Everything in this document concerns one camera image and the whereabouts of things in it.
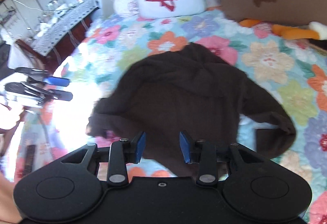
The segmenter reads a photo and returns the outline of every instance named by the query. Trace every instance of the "floral bedspread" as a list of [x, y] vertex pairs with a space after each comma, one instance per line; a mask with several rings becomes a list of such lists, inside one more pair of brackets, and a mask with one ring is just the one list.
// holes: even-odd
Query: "floral bedspread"
[[[241, 27], [225, 19], [219, 10], [156, 20], [143, 19], [139, 15], [129, 18], [113, 15], [92, 27], [88, 38], [63, 67], [63, 75], [79, 87], [79, 92], [83, 87], [92, 86], [99, 90], [97, 98], [108, 96], [131, 64], [148, 55], [180, 50], [191, 41], [204, 45], [246, 72], [292, 117], [298, 134], [296, 142], [274, 161], [308, 181], [313, 202], [305, 220], [313, 224], [325, 223], [327, 60], [312, 50], [307, 40], [284, 41], [271, 33], [268, 23], [260, 23], [254, 28]], [[253, 128], [267, 126], [242, 116], [239, 142], [255, 149]], [[113, 133], [108, 133], [107, 142], [97, 139], [99, 146], [116, 139]], [[154, 161], [128, 166], [128, 171], [130, 176], [170, 175]]]

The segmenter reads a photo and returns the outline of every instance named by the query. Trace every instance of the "blue handle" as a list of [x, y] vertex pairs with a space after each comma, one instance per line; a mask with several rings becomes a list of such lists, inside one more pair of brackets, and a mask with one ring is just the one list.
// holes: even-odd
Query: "blue handle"
[[186, 163], [189, 163], [191, 160], [191, 149], [190, 149], [191, 147], [189, 141], [187, 140], [183, 132], [179, 133], [179, 146], [180, 149], [182, 150], [184, 161]]
[[136, 162], [139, 163], [141, 161], [141, 157], [143, 155], [143, 151], [145, 149], [145, 142], [146, 142], [146, 134], [143, 133], [139, 140], [137, 141], [136, 145]]
[[44, 79], [44, 82], [52, 86], [68, 87], [70, 80], [67, 78], [49, 76]]

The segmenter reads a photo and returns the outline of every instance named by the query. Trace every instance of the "white cable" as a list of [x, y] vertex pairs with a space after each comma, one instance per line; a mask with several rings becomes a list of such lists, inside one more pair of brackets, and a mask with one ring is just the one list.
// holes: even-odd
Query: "white cable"
[[44, 10], [41, 10], [41, 9], [39, 9], [39, 8], [28, 7], [27, 5], [25, 5], [25, 4], [23, 4], [22, 2], [19, 2], [19, 1], [17, 1], [17, 0], [12, 0], [12, 1], [15, 1], [15, 2], [17, 2], [17, 3], [20, 3], [21, 5], [23, 5], [23, 6], [27, 7], [27, 8], [29, 8], [29, 9], [39, 10], [39, 11], [44, 12], [44, 13], [53, 13], [53, 12], [60, 12], [60, 11], [62, 11], [62, 10], [67, 10], [67, 9], [74, 9], [74, 8], [64, 8], [64, 9], [61, 9], [61, 10], [50, 10], [50, 11], [44, 11]]
[[72, 34], [71, 30], [68, 30], [68, 34], [70, 36], [70, 40], [74, 40], [75, 44], [79, 45], [80, 42], [74, 37], [74, 35]]
[[83, 27], [85, 28], [86, 31], [89, 30], [88, 26], [86, 25], [84, 19], [81, 20]]
[[73, 44], [73, 46], [76, 49], [78, 47], [79, 43], [76, 43], [76, 39], [70, 30], [68, 30], [68, 34], [69, 34], [70, 42]]
[[61, 65], [62, 60], [61, 60], [60, 54], [59, 54], [59, 52], [57, 51], [56, 47], [53, 47], [53, 52], [54, 52], [54, 53], [56, 54], [56, 56], [57, 56], [58, 66]]

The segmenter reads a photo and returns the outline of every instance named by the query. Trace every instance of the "patterned tablecloth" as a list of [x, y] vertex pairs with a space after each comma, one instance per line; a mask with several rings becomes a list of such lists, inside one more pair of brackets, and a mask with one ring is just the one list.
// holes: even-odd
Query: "patterned tablecloth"
[[42, 37], [33, 41], [31, 47], [39, 54], [47, 56], [70, 29], [76, 26], [97, 7], [98, 4], [96, 0], [86, 0], [74, 9], [69, 10], [56, 24], [49, 28]]

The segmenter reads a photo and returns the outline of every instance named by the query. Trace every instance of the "circular pad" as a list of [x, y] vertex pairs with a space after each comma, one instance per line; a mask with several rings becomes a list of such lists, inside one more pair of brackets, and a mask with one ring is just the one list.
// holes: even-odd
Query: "circular pad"
[[79, 164], [53, 162], [21, 179], [14, 189], [20, 213], [36, 222], [73, 220], [90, 211], [102, 196], [96, 176]]
[[276, 199], [283, 197], [288, 193], [288, 184], [276, 177], [264, 176], [251, 182], [251, 189], [257, 195]]
[[225, 180], [223, 196], [237, 212], [254, 221], [280, 223], [303, 213], [312, 193], [303, 178], [287, 169], [270, 173], [256, 166], [231, 174]]
[[68, 196], [74, 190], [74, 183], [64, 177], [52, 177], [40, 182], [36, 192], [46, 199], [60, 199]]

